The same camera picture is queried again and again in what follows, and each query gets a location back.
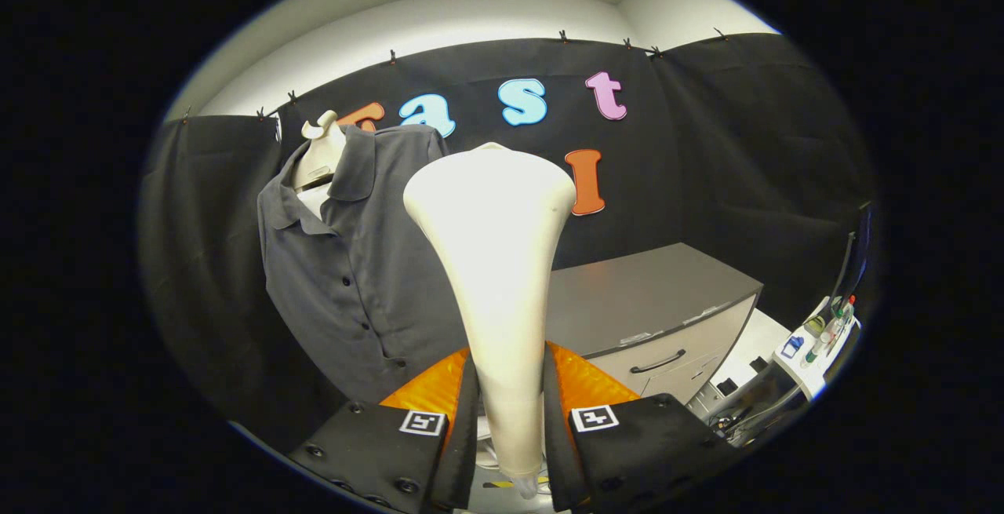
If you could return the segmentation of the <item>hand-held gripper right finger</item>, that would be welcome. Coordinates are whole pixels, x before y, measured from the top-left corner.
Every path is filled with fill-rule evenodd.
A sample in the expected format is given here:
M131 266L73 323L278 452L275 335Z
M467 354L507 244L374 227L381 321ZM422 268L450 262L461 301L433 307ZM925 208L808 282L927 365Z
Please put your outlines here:
M674 396L636 395L553 342L543 353L543 431L560 512L655 513L738 460Z

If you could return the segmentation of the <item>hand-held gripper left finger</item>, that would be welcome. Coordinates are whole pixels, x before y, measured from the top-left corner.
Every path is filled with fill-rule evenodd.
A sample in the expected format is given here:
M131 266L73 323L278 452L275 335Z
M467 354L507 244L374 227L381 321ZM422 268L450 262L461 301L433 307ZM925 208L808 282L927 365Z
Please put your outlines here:
M466 509L479 396L474 360L463 348L379 403L345 403L289 457L326 484L384 509Z

